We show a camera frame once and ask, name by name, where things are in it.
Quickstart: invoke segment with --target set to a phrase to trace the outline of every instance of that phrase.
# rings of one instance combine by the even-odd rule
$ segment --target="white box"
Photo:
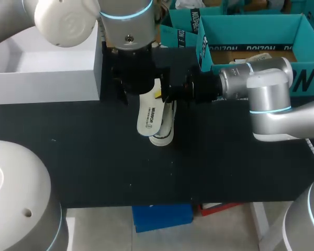
[[[60,48],[35,27],[0,44],[0,104],[99,100],[98,25],[82,44]]]

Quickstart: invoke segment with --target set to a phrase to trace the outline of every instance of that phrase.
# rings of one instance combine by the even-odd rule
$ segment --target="black mat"
[[[172,85],[196,62],[193,50],[155,58]],[[102,102],[0,106],[0,140],[42,159],[65,207],[295,200],[314,181],[307,143],[256,141],[247,101],[179,102],[173,143],[152,145],[136,130],[138,97],[116,100],[110,67],[104,59]]]

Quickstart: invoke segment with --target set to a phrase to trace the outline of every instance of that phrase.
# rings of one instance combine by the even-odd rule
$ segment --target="gray floor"
[[[75,218],[72,251],[257,251],[249,205],[237,206],[193,223],[137,234],[131,207],[69,209]]]

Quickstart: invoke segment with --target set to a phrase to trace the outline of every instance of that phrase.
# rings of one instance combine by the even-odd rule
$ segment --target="screw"
[[[133,43],[134,42],[134,37],[132,35],[127,35],[125,40],[128,42],[128,43]]]

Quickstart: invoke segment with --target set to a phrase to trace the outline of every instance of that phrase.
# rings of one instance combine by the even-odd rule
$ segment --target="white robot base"
[[[64,251],[68,226],[42,161],[0,141],[0,251]]]

